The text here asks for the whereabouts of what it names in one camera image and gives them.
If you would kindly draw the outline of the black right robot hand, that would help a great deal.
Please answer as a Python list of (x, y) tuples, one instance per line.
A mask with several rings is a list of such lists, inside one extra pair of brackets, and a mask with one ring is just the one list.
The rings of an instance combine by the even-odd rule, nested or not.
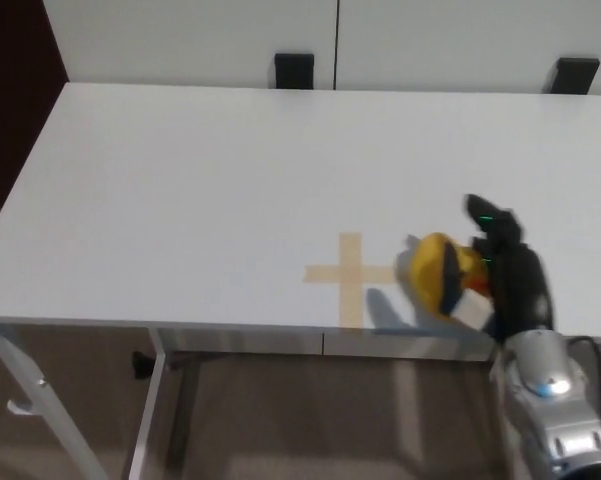
[(539, 256), (523, 241), (523, 229), (511, 210), (476, 194), (465, 198), (468, 216), (483, 236), (472, 240), (477, 263), (486, 269), (487, 292), (467, 284), (458, 250), (443, 243), (441, 298), (438, 311), (487, 334), (496, 343), (522, 332), (554, 328), (553, 305)]

